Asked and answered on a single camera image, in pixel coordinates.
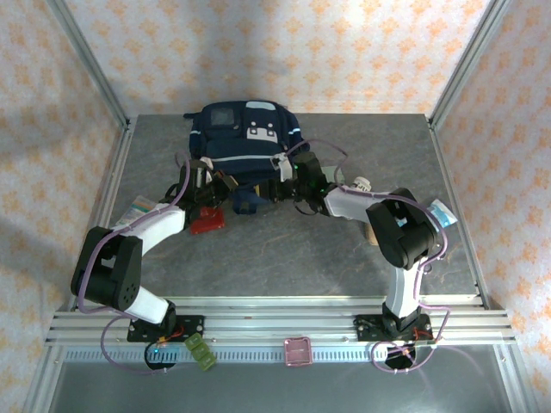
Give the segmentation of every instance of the pink square object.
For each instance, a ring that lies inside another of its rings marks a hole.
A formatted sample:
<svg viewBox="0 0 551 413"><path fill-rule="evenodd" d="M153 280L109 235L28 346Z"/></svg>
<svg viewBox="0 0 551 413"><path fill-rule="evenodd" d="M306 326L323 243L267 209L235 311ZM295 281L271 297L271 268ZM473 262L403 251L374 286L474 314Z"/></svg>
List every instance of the pink square object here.
<svg viewBox="0 0 551 413"><path fill-rule="evenodd" d="M285 366L301 367L313 363L312 346L308 337L287 338L283 342Z"/></svg>

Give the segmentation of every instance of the orange patterned wallpaper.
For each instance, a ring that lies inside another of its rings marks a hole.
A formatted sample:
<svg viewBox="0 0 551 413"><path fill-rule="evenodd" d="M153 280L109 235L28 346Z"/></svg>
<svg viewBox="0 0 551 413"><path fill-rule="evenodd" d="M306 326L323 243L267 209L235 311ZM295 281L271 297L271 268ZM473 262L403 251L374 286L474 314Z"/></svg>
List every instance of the orange patterned wallpaper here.
<svg viewBox="0 0 551 413"><path fill-rule="evenodd" d="M439 139L491 295L551 406L551 3L517 0Z"/></svg>
<svg viewBox="0 0 551 413"><path fill-rule="evenodd" d="M130 116L268 98L430 114L489 0L69 0Z"/></svg>
<svg viewBox="0 0 551 413"><path fill-rule="evenodd" d="M0 410L21 411L118 127L44 0L0 3Z"/></svg>

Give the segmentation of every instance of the gray floor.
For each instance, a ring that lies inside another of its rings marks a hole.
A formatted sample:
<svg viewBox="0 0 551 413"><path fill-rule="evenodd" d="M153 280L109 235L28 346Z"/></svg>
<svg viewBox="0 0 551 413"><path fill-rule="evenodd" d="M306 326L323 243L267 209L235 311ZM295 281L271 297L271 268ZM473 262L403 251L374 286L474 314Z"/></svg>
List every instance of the gray floor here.
<svg viewBox="0 0 551 413"><path fill-rule="evenodd" d="M190 363L156 377L107 362L65 363L50 412L511 411L492 346L461 351L444 346L420 372L397 376L358 363L219 364L206 373Z"/></svg>
<svg viewBox="0 0 551 413"><path fill-rule="evenodd" d="M449 205L442 171L420 114L299 114L305 139L326 139L350 154L344 175L367 177L376 191L409 188L418 200ZM189 120L180 115L140 116L111 219L141 194L159 200L177 182L175 151L188 149ZM338 154L313 151L323 165ZM164 296L296 296L387 294L393 268L370 246L359 223L306 217L290 201L235 215L224 205L226 228L198 236L177 234L152 249L142 264L142 285ZM422 293L476 293L456 226L447 230L449 253L426 275Z"/></svg>

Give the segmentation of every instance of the red object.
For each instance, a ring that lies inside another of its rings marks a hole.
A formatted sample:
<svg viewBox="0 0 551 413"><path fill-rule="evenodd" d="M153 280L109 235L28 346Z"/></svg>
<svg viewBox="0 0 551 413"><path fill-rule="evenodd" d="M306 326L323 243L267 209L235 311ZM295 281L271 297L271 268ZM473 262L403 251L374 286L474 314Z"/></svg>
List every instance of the red object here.
<svg viewBox="0 0 551 413"><path fill-rule="evenodd" d="M200 218L193 221L189 226L189 232L191 232L191 235L197 235L203 232L219 230L220 228L224 228L224 226L226 226L226 222L224 221L222 210L204 206L201 208Z"/></svg>

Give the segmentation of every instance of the navy blue backpack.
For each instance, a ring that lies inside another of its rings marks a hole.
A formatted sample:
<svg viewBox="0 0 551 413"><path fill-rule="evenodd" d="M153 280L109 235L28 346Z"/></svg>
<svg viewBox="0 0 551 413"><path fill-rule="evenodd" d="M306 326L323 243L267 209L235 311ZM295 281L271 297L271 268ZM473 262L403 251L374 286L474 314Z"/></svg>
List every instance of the navy blue backpack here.
<svg viewBox="0 0 551 413"><path fill-rule="evenodd" d="M303 141L294 114L275 102L219 102L184 117L193 118L191 157L209 158L214 171L221 170L238 182L232 197L236 213L254 213L258 204L268 202L256 195L254 186L279 179L272 157ZM294 154L309 149L304 144Z"/></svg>

